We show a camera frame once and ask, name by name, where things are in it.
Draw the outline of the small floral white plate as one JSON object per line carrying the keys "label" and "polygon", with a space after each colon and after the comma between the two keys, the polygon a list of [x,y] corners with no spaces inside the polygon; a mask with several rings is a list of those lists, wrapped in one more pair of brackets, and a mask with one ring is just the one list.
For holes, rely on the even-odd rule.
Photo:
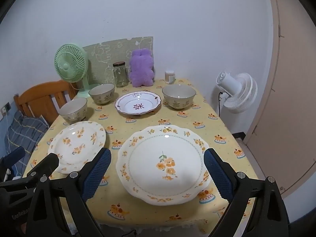
{"label": "small floral white plate", "polygon": [[106,142],[105,129],[97,122],[82,121],[60,131],[51,141],[48,153],[58,156],[56,171],[69,174],[80,171],[94,159]]}

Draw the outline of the large floral white plate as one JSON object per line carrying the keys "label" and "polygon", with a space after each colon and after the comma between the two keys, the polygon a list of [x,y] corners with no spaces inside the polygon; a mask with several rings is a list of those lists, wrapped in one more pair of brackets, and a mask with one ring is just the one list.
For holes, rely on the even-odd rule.
{"label": "large floral white plate", "polygon": [[198,134],[186,128],[147,127],[121,146],[116,171],[125,190],[148,204],[187,203],[212,180],[204,163],[208,147]]}

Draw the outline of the red trimmed white plate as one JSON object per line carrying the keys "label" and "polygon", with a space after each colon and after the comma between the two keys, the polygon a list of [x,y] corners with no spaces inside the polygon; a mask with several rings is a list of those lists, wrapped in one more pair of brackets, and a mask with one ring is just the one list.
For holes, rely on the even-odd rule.
{"label": "red trimmed white plate", "polygon": [[124,115],[144,115],[161,105],[161,97],[149,91],[125,94],[116,100],[115,108]]}

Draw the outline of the large floral ceramic bowl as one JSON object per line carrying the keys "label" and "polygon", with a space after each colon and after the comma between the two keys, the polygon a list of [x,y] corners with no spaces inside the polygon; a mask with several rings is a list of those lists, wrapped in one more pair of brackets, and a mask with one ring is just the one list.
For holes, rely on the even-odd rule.
{"label": "large floral ceramic bowl", "polygon": [[165,102],[176,110],[189,107],[197,94],[196,91],[188,85],[173,84],[163,87],[162,94]]}

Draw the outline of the blue plaid pillow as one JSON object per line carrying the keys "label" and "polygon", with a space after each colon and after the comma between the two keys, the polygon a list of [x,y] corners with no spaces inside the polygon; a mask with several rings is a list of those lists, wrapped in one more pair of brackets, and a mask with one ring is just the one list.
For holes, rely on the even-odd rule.
{"label": "blue plaid pillow", "polygon": [[24,174],[33,151],[48,129],[49,124],[43,117],[26,117],[21,111],[17,111],[14,114],[12,123],[5,135],[4,144],[7,154],[18,147],[23,147],[25,150],[24,157],[19,159],[13,166],[17,176]]}

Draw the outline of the wooden bed headboard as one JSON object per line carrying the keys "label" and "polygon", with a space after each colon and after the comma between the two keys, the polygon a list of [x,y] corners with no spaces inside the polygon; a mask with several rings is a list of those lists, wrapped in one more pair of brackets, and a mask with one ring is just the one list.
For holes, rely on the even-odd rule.
{"label": "wooden bed headboard", "polygon": [[76,85],[59,80],[45,82],[24,91],[21,95],[14,95],[17,109],[26,117],[44,117],[48,124],[52,124],[66,104],[66,95],[73,99],[77,95]]}

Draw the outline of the yellow patterned tablecloth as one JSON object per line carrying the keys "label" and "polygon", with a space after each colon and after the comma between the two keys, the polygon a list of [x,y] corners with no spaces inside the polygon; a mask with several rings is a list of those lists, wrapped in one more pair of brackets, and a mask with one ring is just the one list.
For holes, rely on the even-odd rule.
{"label": "yellow patterned tablecloth", "polygon": [[[251,178],[256,177],[241,147],[201,94],[197,94],[193,104],[183,111],[176,111],[162,102],[159,108],[142,116],[120,115],[114,103],[97,105],[88,99],[86,117],[105,129],[105,145],[111,150],[113,163],[117,161],[119,146],[128,143],[133,133],[155,125],[176,125],[184,131],[198,134],[234,170],[245,172]],[[87,205],[100,224],[124,231],[161,230],[170,236],[208,235],[228,206],[213,183],[197,197],[181,205],[168,206],[162,201],[149,205],[136,198],[139,193],[139,189],[131,193],[125,190],[115,165],[111,164],[101,186]]]}

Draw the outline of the green desk fan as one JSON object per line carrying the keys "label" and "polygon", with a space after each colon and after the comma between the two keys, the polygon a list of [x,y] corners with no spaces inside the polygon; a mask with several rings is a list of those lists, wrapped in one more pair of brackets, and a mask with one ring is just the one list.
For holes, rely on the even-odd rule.
{"label": "green desk fan", "polygon": [[88,82],[88,55],[86,51],[73,43],[62,45],[54,57],[54,66],[57,74],[62,80],[73,84],[82,83],[77,96],[89,98],[92,89]]}

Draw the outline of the glass jar with lid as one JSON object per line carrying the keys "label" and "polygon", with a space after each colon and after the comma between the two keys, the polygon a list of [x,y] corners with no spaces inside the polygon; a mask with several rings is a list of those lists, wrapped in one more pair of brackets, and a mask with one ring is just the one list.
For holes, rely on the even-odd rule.
{"label": "glass jar with lid", "polygon": [[129,84],[125,62],[113,63],[113,73],[115,77],[116,87],[125,87]]}

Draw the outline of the green patterned mat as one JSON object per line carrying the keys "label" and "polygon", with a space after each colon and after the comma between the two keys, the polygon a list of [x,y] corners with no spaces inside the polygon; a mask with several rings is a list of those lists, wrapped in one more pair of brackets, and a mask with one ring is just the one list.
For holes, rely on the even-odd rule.
{"label": "green patterned mat", "polygon": [[89,84],[114,84],[113,64],[125,62],[129,72],[133,50],[146,48],[153,52],[153,41],[152,36],[145,36],[105,41],[84,47],[88,55],[87,77]]}

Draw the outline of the white standing fan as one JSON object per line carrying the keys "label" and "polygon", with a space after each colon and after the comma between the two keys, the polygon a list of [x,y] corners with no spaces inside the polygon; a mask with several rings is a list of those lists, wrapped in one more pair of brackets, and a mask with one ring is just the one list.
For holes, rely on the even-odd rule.
{"label": "white standing fan", "polygon": [[257,82],[248,73],[231,76],[223,71],[217,76],[216,84],[221,89],[218,94],[219,116],[223,107],[233,114],[242,113],[254,103],[257,97]]}

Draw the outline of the purple plush toy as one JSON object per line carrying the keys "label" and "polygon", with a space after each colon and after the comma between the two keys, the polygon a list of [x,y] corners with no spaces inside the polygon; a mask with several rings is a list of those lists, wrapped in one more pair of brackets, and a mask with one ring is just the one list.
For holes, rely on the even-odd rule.
{"label": "purple plush toy", "polygon": [[153,86],[154,59],[149,49],[138,49],[132,52],[130,58],[129,79],[133,87]]}

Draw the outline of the cotton swab container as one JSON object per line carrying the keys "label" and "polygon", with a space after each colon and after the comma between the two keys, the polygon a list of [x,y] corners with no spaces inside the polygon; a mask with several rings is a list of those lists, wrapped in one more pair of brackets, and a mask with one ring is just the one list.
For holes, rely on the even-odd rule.
{"label": "cotton swab container", "polygon": [[175,82],[175,71],[173,70],[165,71],[165,82],[169,85]]}

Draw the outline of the wall power socket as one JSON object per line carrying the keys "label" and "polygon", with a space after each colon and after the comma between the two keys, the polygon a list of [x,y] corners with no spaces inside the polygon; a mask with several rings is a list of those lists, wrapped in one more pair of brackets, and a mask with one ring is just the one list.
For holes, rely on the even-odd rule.
{"label": "wall power socket", "polygon": [[1,114],[2,114],[2,116],[3,116],[3,117],[6,116],[7,113],[10,111],[10,109],[11,109],[11,105],[10,105],[9,102],[7,102],[7,103],[1,108]]}

